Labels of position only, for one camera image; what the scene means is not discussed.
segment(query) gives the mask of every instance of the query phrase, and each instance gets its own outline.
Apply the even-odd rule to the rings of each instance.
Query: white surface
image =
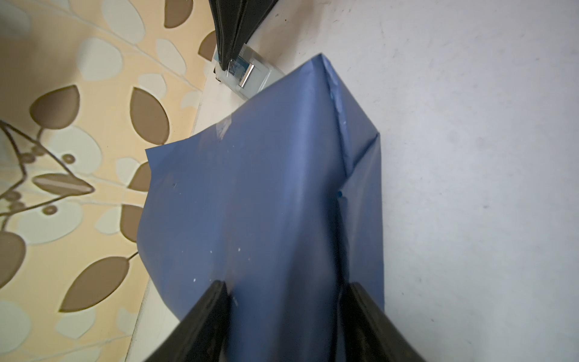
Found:
[[[65,337],[79,339],[97,320],[97,310],[89,308],[79,312],[66,313],[54,326]]]
[[[0,36],[8,39],[23,38],[30,32],[30,16],[10,2],[0,0]]]
[[[165,306],[149,280],[126,362],[144,361],[171,334],[179,320]]]
[[[17,349],[28,338],[31,324],[18,304],[0,301],[0,354]]]
[[[121,307],[116,314],[116,327],[127,335],[133,334],[137,323],[137,313],[129,313],[124,307]]]
[[[113,44],[92,36],[80,44],[76,66],[86,81],[104,81],[123,69],[123,55]]]
[[[185,75],[187,64],[185,64],[185,59],[183,59],[175,44],[168,39],[157,39],[156,49],[157,57],[164,66],[177,74]]]
[[[167,83],[162,74],[147,73],[140,75],[138,80],[141,88],[153,94],[157,99],[161,99],[167,94]]]
[[[145,24],[129,0],[103,0],[102,16],[111,30],[131,44],[145,37]]]
[[[325,53],[380,130],[386,313],[428,362],[579,360],[579,2],[280,0],[249,45]],[[240,104],[210,77],[195,132]]]

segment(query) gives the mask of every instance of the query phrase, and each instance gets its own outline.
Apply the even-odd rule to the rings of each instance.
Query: leaf pattern wallpaper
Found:
[[[0,0],[0,360],[124,361],[145,149],[191,134],[202,0]]]

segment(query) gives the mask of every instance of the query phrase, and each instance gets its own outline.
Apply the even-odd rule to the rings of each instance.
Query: wallpaper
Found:
[[[0,361],[125,360],[145,149],[191,134],[213,30],[206,0],[0,0]]]

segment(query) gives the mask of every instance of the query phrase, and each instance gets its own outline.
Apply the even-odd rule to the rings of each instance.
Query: brown leaf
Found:
[[[143,208],[135,205],[122,205],[120,208],[120,232],[133,243],[137,242],[137,231]]]
[[[164,144],[169,138],[169,118],[159,101],[140,88],[131,95],[131,121],[133,128],[145,141]]]
[[[189,18],[193,0],[165,0],[165,27],[176,28]]]
[[[89,265],[76,277],[64,296],[60,312],[77,312],[111,295],[129,272],[125,257],[106,257]]]
[[[205,39],[201,42],[199,46],[199,55],[211,61],[213,58],[213,53],[215,52],[215,46],[217,45],[217,39],[215,37],[215,30],[207,34]]]
[[[131,180],[128,188],[136,191],[149,191],[149,184],[151,183],[151,168],[149,163],[145,162],[139,166],[135,172],[135,176]]]
[[[0,231],[0,288],[16,274],[26,255],[26,244],[14,233]]]
[[[32,182],[55,195],[80,196],[94,192],[92,187],[85,180],[63,173],[47,173],[32,178]]]
[[[40,127],[60,130],[74,121],[79,107],[78,88],[71,85],[38,97],[30,106],[30,116]]]

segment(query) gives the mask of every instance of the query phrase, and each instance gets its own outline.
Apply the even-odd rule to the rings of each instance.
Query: blue plastic sheet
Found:
[[[226,281],[229,361],[328,361],[348,282],[383,307],[380,136],[323,55],[147,156],[141,259],[180,319]]]

